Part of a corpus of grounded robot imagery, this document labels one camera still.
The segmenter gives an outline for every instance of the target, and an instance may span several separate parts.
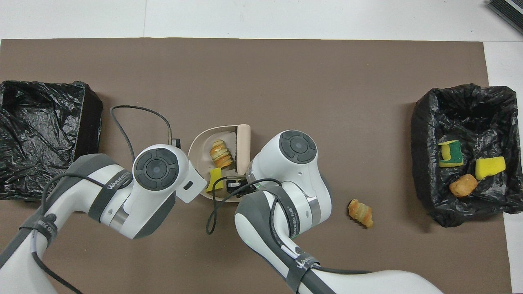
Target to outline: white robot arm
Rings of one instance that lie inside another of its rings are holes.
[[[354,273],[326,269],[291,238],[331,214],[331,195],[317,166],[318,151],[305,133],[272,138],[251,162],[247,180],[274,178],[243,196],[234,221],[241,239],[284,278],[295,293],[441,293],[419,275],[401,270]]]
[[[164,144],[138,155],[132,177],[105,154],[81,156],[66,173],[88,177],[103,187],[74,176],[60,180],[49,197],[45,217],[40,207],[0,255],[2,293],[56,293],[31,252],[42,256],[74,211],[138,239],[160,226],[176,197],[189,203],[207,185],[182,150]]]

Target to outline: black trash bag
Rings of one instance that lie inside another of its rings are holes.
[[[83,82],[0,85],[0,199],[39,200],[47,182],[98,152],[102,102]]]
[[[516,92],[508,87],[474,84],[432,89],[414,108],[411,121],[412,174],[418,199],[443,227],[456,227],[478,216],[523,211],[521,155]],[[439,167],[438,143],[459,140],[462,166]],[[479,181],[461,199],[450,183],[475,175],[478,158],[503,156],[506,169]]]

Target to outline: gray circular cap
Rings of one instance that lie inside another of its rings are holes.
[[[290,130],[281,134],[280,151],[290,161],[298,164],[311,162],[317,154],[316,144],[307,134]]]
[[[166,189],[178,177],[179,166],[176,155],[165,148],[148,150],[141,154],[135,162],[136,181],[147,190]]]

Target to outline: fake bread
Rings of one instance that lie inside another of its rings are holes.
[[[449,185],[450,192],[458,198],[468,196],[476,187],[477,180],[471,174],[463,175]]]
[[[225,146],[225,142],[221,139],[217,139],[213,144],[211,151],[209,151],[209,155],[211,156],[212,160],[214,161],[214,164],[216,167],[224,168],[226,166],[231,165],[232,156],[229,149]]]
[[[372,209],[365,204],[358,201],[358,199],[353,199],[349,203],[349,216],[366,227],[371,228],[374,225],[372,221]]]

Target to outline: sponge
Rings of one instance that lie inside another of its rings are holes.
[[[216,182],[219,178],[222,177],[222,169],[217,167],[211,169],[211,180],[209,181],[209,187],[205,189],[205,192],[211,192],[212,191],[212,185],[214,185],[214,182]],[[216,190],[223,189],[223,181],[220,181],[219,183],[216,183]]]
[[[505,158],[503,156],[480,158],[476,160],[476,179],[482,180],[486,176],[493,176],[504,171]]]
[[[443,157],[443,160],[439,161],[440,167],[463,165],[463,155],[461,154],[461,145],[458,140],[447,141],[438,145],[441,146],[441,157]]]

